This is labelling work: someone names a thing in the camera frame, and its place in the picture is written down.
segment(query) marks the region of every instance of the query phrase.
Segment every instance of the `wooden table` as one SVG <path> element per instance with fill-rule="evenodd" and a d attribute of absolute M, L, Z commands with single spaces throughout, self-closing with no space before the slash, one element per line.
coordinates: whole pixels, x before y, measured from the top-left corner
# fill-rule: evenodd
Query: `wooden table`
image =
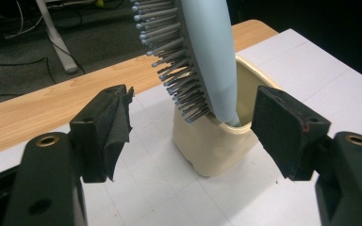
<path fill-rule="evenodd" d="M 232 28 L 236 52 L 277 34 L 256 20 Z M 126 84 L 139 93 L 159 85 L 154 61 L 138 56 L 0 103 L 0 152 L 68 123 L 102 89 Z"/>

